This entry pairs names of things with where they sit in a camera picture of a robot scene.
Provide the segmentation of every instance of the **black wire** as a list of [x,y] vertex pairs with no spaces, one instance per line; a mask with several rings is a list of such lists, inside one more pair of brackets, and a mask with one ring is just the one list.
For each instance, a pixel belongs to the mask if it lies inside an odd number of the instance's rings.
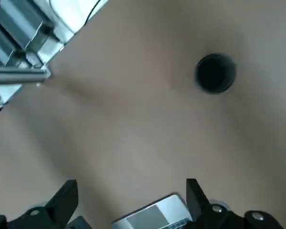
[[101,1],[101,0],[98,0],[98,1],[95,3],[95,5],[93,6],[92,10],[91,10],[90,13],[88,14],[88,17],[87,17],[87,19],[86,19],[86,21],[85,21],[85,23],[84,23],[84,26],[88,23],[91,14],[93,13],[93,11],[94,11],[95,8],[97,7],[97,5],[100,3],[100,1]]

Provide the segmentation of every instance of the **silver laptop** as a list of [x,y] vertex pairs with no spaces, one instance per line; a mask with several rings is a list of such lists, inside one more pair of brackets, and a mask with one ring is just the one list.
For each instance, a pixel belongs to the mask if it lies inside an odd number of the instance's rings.
[[112,229],[179,229],[192,217],[178,195],[171,195],[112,224]]

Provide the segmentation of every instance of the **screw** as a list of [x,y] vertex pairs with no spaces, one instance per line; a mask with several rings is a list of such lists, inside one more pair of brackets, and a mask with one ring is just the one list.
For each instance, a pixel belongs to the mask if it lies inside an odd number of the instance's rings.
[[38,210],[34,210],[30,213],[31,216],[36,216],[39,214],[39,211]]
[[215,211],[215,212],[217,212],[217,213],[222,213],[222,212],[223,212],[222,207],[219,206],[219,205],[213,205],[213,206],[212,206],[212,209],[213,209],[213,211]]
[[264,220],[264,216],[258,212],[252,212],[252,217],[259,221]]

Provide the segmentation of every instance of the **black hole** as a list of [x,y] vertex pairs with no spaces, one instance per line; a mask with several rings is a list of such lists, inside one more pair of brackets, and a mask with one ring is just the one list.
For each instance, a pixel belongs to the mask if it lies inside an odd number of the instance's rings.
[[235,73],[235,64],[229,57],[210,54],[197,64],[195,76],[205,91],[221,93],[232,85]]

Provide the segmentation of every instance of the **beige surface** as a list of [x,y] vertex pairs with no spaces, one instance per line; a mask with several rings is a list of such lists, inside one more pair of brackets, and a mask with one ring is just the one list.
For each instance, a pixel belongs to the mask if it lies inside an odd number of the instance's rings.
[[[217,96],[192,80],[210,52],[238,67]],[[0,213],[76,178],[80,212],[106,228],[195,177],[286,228],[286,0],[112,0],[51,69],[0,114]]]

